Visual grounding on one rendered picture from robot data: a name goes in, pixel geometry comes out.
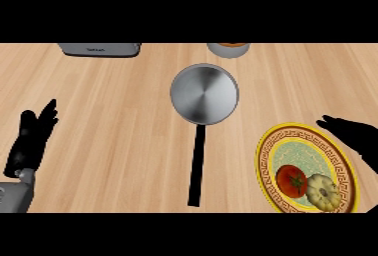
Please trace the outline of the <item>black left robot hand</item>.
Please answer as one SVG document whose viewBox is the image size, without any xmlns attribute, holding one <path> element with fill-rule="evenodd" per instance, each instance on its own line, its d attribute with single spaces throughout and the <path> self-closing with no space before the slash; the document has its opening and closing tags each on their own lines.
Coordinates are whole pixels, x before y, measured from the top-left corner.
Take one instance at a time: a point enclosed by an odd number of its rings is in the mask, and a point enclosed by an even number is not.
<svg viewBox="0 0 378 256">
<path fill-rule="evenodd" d="M 24 110 L 20 113 L 17 138 L 8 152 L 2 171 L 5 177 L 17 178 L 24 168 L 38 169 L 47 140 L 58 121 L 55 115 L 54 99 L 47 103 L 39 115 L 35 115 L 32 110 Z"/>
</svg>

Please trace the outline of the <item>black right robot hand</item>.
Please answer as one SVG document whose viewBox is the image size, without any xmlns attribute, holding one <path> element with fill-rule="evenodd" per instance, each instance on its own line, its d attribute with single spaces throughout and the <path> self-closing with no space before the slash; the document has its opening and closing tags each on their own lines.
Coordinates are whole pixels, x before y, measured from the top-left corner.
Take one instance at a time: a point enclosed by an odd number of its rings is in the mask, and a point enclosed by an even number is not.
<svg viewBox="0 0 378 256">
<path fill-rule="evenodd" d="M 358 153 L 361 160 L 378 174 L 378 128 L 327 115 L 321 116 L 315 124 Z"/>
</svg>

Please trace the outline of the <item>yellow patterned plate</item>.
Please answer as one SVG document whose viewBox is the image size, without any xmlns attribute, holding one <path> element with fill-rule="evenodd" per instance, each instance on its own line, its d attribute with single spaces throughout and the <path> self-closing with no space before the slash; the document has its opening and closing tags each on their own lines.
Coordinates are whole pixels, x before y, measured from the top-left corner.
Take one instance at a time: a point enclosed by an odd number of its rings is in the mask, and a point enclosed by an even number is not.
<svg viewBox="0 0 378 256">
<path fill-rule="evenodd" d="M 337 186 L 340 204 L 332 212 L 320 211 L 305 194 L 289 198 L 275 185 L 275 172 L 293 165 L 306 179 L 320 174 Z M 309 126 L 283 123 L 268 129 L 255 151 L 255 172 L 264 196 L 274 210 L 283 213 L 351 213 L 357 211 L 358 188 L 346 157 L 332 140 Z"/>
</svg>

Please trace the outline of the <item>red tomato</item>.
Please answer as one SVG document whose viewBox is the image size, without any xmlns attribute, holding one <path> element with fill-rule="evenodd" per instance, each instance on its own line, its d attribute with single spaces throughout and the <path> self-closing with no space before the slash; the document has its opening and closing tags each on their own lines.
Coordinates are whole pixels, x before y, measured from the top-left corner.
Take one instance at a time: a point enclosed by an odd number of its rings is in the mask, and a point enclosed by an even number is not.
<svg viewBox="0 0 378 256">
<path fill-rule="evenodd" d="M 299 198 L 306 191 L 306 177 L 293 165 L 283 165 L 275 172 L 275 185 L 289 198 Z"/>
</svg>

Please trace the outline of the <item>grey toaster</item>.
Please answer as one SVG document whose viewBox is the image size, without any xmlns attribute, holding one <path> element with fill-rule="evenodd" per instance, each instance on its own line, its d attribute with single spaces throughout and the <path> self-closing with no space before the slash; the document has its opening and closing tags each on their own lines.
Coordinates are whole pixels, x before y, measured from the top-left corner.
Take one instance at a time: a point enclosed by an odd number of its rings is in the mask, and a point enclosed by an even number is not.
<svg viewBox="0 0 378 256">
<path fill-rule="evenodd" d="M 58 43 L 61 52 L 75 57 L 128 58 L 138 55 L 140 43 Z"/>
</svg>

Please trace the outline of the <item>grey cup with orange content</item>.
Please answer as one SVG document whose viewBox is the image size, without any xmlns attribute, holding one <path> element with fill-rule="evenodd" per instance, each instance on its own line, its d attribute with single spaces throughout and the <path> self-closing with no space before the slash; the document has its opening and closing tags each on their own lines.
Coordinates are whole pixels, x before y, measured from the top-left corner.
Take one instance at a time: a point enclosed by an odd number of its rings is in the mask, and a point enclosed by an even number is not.
<svg viewBox="0 0 378 256">
<path fill-rule="evenodd" d="M 237 58 L 240 57 L 247 49 L 247 43 L 208 43 L 206 47 L 209 51 L 221 58 Z"/>
</svg>

